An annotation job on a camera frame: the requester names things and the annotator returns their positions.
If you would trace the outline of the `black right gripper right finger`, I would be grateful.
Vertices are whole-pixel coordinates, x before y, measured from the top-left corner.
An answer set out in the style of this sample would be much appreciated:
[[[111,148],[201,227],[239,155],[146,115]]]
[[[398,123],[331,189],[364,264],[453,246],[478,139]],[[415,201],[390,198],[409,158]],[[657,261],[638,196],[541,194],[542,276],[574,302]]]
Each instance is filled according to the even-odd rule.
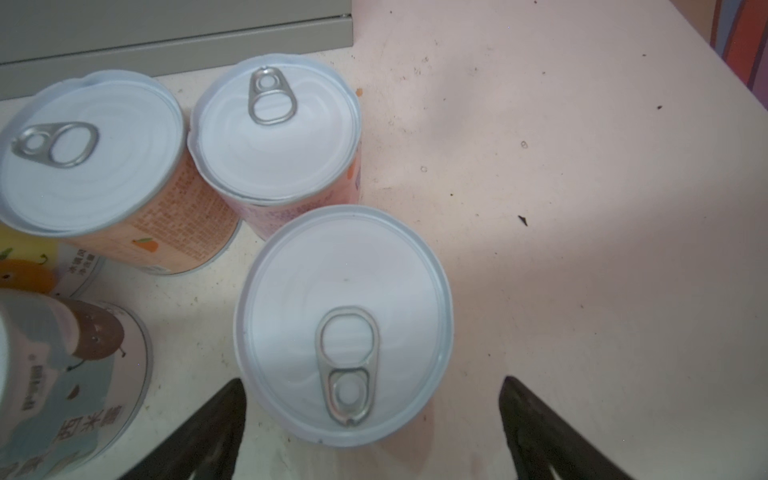
[[[499,411],[519,479],[629,477],[513,376],[502,383]]]

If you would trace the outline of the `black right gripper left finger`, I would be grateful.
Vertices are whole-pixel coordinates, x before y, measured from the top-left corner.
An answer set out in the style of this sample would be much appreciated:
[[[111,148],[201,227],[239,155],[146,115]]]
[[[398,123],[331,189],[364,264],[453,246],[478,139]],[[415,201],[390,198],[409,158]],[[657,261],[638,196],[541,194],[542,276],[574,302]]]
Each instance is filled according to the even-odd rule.
[[[231,479],[246,422],[240,379],[230,380],[124,479]]]

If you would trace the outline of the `blue label can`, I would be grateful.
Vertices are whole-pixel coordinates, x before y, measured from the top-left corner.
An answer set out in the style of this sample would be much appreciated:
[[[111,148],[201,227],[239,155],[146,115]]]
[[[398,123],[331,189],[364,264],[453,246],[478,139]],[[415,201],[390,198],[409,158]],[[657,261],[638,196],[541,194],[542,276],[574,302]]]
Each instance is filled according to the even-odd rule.
[[[128,309],[2,290],[2,478],[51,479],[105,452],[139,412],[152,362]]]

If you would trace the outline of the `yellow green label can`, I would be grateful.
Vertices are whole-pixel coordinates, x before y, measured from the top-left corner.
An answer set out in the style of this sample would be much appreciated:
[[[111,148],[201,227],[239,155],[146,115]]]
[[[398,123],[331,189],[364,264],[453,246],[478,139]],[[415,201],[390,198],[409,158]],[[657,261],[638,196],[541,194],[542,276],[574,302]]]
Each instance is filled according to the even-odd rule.
[[[78,298],[93,282],[104,258],[56,239],[1,224],[1,288]]]

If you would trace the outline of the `orange label can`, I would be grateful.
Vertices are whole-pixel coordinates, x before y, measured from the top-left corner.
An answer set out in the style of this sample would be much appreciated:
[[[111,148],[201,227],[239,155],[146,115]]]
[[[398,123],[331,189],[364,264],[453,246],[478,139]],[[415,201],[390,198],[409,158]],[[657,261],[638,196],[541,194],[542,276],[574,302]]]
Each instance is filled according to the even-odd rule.
[[[240,219],[203,179],[157,80],[106,70],[34,95],[1,131],[1,219],[151,274],[212,262]]]

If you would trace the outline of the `pink can right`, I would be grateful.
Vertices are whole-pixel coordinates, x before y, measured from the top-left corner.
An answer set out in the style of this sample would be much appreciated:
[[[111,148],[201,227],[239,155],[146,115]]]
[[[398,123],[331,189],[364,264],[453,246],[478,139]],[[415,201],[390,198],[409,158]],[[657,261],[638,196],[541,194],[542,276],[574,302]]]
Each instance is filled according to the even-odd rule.
[[[220,76],[192,109],[188,149],[263,240],[311,210],[361,197],[362,113],[331,67],[268,54]]]

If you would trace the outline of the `grey metal cabinet box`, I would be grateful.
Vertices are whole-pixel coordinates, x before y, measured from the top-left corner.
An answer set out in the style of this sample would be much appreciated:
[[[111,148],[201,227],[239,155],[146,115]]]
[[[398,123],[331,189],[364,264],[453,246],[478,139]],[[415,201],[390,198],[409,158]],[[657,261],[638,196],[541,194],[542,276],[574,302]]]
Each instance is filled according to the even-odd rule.
[[[4,1],[1,97],[99,70],[159,76],[353,42],[349,1]]]

